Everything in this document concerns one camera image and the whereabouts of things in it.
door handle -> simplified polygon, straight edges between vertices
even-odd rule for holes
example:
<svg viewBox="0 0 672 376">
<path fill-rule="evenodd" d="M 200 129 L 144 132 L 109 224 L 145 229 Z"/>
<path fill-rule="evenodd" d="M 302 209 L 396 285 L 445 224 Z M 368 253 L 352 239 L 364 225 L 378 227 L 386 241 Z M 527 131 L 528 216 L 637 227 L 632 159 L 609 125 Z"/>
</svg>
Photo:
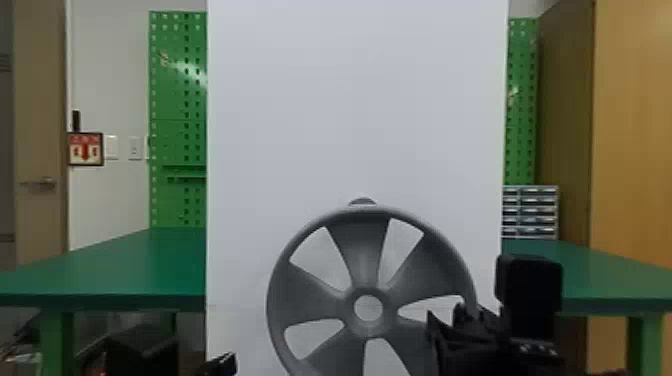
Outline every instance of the door handle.
<svg viewBox="0 0 672 376">
<path fill-rule="evenodd" d="M 37 180 L 25 180 L 19 183 L 24 188 L 37 189 L 41 191 L 52 190 L 56 188 L 56 179 L 50 176 L 43 176 Z"/>
<path fill-rule="evenodd" d="M 14 234 L 0 234 L 0 244 L 2 243 L 14 243 Z"/>
</svg>

light switch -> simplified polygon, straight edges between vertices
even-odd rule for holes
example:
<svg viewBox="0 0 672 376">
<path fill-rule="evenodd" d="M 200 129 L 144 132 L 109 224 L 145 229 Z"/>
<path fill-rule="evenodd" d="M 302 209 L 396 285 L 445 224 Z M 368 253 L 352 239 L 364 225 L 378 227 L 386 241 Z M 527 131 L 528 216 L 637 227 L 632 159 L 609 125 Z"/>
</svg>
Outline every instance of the light switch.
<svg viewBox="0 0 672 376">
<path fill-rule="evenodd" d="M 119 159 L 119 138 L 115 135 L 105 135 L 103 142 L 105 148 L 105 159 Z"/>
<path fill-rule="evenodd" d="M 128 138 L 128 159 L 141 161 L 145 158 L 145 143 L 142 137 Z"/>
</svg>

wall outlet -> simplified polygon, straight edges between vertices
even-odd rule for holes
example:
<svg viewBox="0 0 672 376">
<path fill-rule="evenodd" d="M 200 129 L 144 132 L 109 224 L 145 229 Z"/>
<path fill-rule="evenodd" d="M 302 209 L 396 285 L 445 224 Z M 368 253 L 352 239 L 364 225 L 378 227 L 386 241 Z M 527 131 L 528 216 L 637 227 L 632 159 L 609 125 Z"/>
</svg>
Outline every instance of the wall outlet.
<svg viewBox="0 0 672 376">
<path fill-rule="evenodd" d="M 145 159 L 145 139 L 143 137 L 128 138 L 128 159 L 131 161 Z"/>
</svg>

wooden panel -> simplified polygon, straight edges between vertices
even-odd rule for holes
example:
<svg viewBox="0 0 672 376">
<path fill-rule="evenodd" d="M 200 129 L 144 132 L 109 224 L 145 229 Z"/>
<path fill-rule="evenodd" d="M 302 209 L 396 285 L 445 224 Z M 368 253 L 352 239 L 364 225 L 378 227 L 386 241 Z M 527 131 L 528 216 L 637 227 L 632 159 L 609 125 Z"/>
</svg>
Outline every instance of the wooden panel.
<svg viewBox="0 0 672 376">
<path fill-rule="evenodd" d="M 587 245 L 590 213 L 593 5 L 565 0 L 540 19 L 541 184 L 560 186 L 560 239 Z"/>
<path fill-rule="evenodd" d="M 14 2 L 15 178 L 51 177 L 55 189 L 15 185 L 18 263 L 67 250 L 63 1 Z"/>
<path fill-rule="evenodd" d="M 591 242 L 672 267 L 672 1 L 597 1 Z M 591 322 L 592 366 L 619 366 L 623 324 Z M 672 343 L 670 319 L 665 343 Z M 664 349 L 671 359 L 672 346 Z M 672 375 L 672 362 L 664 374 Z"/>
</svg>

gray wheel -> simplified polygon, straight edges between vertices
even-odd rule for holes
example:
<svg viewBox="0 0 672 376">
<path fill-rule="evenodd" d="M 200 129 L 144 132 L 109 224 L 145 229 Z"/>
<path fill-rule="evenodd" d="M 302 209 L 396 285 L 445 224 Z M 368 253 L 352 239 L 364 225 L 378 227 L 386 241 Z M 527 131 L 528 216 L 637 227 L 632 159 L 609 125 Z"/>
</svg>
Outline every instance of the gray wheel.
<svg viewBox="0 0 672 376">
<path fill-rule="evenodd" d="M 422 237 L 390 281 L 378 283 L 383 243 L 391 219 L 410 224 Z M 350 274 L 351 287 L 337 290 L 290 262 L 313 232 L 326 228 Z M 374 321 L 355 313 L 355 302 L 373 296 L 383 306 Z M 459 295 L 476 316 L 478 303 L 471 276 L 452 244 L 424 221 L 401 210 L 359 199 L 305 226 L 278 259 L 266 297 L 266 316 L 278 357 L 293 376 L 362 376 L 366 342 L 383 338 L 412 376 L 424 375 L 424 323 L 398 310 L 424 299 Z M 293 325 L 338 319 L 344 327 L 305 358 L 290 350 L 285 330 Z"/>
</svg>

